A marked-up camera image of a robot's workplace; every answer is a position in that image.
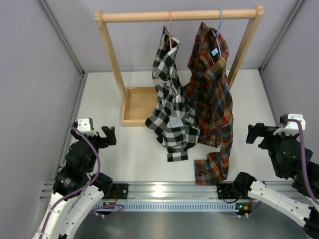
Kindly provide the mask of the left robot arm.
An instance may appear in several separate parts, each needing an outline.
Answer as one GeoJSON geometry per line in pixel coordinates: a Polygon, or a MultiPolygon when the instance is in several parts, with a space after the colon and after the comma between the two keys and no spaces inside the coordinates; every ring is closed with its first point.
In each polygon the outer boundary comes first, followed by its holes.
{"type": "Polygon", "coordinates": [[[75,123],[70,133],[66,164],[57,173],[45,215],[35,239],[72,239],[78,228],[102,198],[112,195],[113,180],[102,173],[99,150],[116,145],[114,127],[102,127],[101,137],[90,126],[75,123]]]}

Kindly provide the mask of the black white checkered shirt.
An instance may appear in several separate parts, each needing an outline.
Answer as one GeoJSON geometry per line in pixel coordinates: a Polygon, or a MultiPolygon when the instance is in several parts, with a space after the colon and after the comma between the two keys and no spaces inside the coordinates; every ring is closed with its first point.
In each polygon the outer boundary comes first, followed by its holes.
{"type": "Polygon", "coordinates": [[[175,64],[179,44],[164,26],[152,65],[157,104],[145,121],[157,142],[167,150],[168,162],[188,160],[187,151],[200,136],[196,112],[186,100],[175,64]]]}

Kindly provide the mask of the pink wire hanger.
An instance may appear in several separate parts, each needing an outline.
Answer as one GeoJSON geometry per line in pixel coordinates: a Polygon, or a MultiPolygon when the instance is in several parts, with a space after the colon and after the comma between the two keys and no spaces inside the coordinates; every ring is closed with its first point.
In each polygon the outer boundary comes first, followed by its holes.
{"type": "Polygon", "coordinates": [[[169,16],[169,47],[170,50],[172,50],[172,14],[171,11],[168,10],[168,16],[169,16]]]}

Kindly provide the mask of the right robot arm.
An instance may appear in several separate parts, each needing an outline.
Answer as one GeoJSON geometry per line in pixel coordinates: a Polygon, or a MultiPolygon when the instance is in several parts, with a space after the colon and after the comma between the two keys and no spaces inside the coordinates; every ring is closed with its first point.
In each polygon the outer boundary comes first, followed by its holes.
{"type": "Polygon", "coordinates": [[[312,151],[305,147],[303,125],[290,119],[285,127],[270,127],[263,123],[248,126],[247,144],[258,145],[270,157],[278,178],[291,180],[291,187],[305,196],[309,203],[301,203],[271,188],[254,176],[240,172],[232,184],[238,198],[256,199],[294,221],[311,238],[319,237],[319,166],[311,161],[312,151]]]}

